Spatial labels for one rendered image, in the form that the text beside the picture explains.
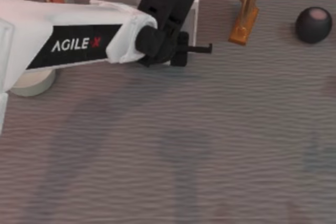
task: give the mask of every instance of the black sphere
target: black sphere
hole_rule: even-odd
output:
[[[332,28],[330,13],[321,7],[309,7],[300,13],[295,23],[298,38],[315,44],[324,40]]]

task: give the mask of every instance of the gray wooden tabletop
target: gray wooden tabletop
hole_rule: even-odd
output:
[[[336,36],[292,34],[306,7],[259,1],[246,47],[236,1],[201,3],[187,68],[64,69],[10,95],[0,141],[1,224],[306,224],[336,220]]]

